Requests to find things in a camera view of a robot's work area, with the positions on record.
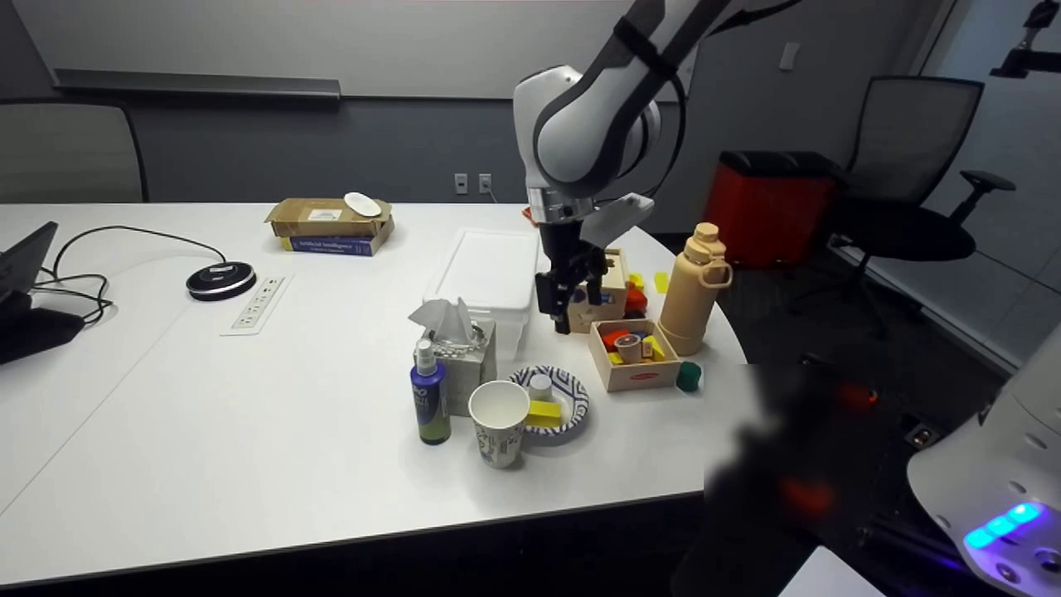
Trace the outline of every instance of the red container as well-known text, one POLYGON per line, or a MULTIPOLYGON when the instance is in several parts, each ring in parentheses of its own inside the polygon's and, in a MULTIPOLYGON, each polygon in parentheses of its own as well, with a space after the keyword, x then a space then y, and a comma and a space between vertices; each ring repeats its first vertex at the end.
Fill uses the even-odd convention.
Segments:
POLYGON ((836 193, 815 152, 723 152, 704 220, 719 224, 732 264, 804 263, 836 193))

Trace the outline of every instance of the white mug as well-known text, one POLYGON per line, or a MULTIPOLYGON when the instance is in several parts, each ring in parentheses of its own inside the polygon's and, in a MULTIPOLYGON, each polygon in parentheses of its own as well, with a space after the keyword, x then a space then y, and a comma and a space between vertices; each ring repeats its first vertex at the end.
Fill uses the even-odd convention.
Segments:
POLYGON ((523 423, 529 413, 529 391, 516 380, 484 380, 467 398, 478 454, 492 467, 513 467, 523 447, 523 423))

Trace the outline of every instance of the white desk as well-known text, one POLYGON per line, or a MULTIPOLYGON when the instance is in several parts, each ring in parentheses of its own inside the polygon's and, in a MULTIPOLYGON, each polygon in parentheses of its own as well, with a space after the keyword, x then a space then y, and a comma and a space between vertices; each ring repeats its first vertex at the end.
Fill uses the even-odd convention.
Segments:
MULTIPOLYGON (((147 566, 318 540, 378 537, 698 489, 760 420, 747 353, 716 307, 698 393, 606 393, 580 335, 529 314, 523 352, 593 398, 591 429, 520 471, 486 467, 471 423, 424 447, 408 391, 408 311, 461 228, 526 228, 520 204, 394 204, 373 257, 277 251, 270 204, 0 204, 0 242, 43 220, 56 245, 100 223, 216 242, 260 276, 287 276, 266 327, 226 338, 249 294, 202 304, 190 245, 105 231, 63 270, 105 270, 116 311, 73 345, 0 367, 0 584, 147 566)), ((645 283, 673 254, 645 231, 615 242, 645 283)))

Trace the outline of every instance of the laptop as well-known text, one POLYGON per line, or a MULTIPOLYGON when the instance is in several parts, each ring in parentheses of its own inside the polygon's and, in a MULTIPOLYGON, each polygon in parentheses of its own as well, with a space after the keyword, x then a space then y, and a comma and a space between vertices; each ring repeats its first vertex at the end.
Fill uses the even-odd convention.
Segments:
POLYGON ((47 223, 0 251, 0 362, 65 345, 86 323, 78 314, 34 307, 29 298, 56 228, 47 223))

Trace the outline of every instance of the chair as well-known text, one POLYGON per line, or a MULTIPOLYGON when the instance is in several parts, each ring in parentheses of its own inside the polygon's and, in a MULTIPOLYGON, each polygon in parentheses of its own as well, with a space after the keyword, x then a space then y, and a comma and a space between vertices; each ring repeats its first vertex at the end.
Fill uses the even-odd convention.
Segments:
MULTIPOLYGON (((860 248, 860 263, 843 286, 822 286, 797 294, 788 300, 792 314, 799 314, 808 298, 824 291, 860 294, 875 319, 875 331, 887 335, 866 283, 867 257, 950 263, 976 251, 965 220, 980 196, 996 190, 1016 190, 1016 181, 996 173, 961 169, 961 180, 972 181, 972 193, 956 212, 932 212, 924 209, 924 199, 961 150, 977 99, 980 81, 976 78, 867 78, 856 152, 843 169, 843 190, 824 220, 824 234, 833 245, 860 248)), ((884 294, 898 298, 898 304, 909 311, 918 311, 912 298, 893 288, 884 288, 884 294)))
POLYGON ((0 102, 0 203, 147 203, 125 108, 0 102))

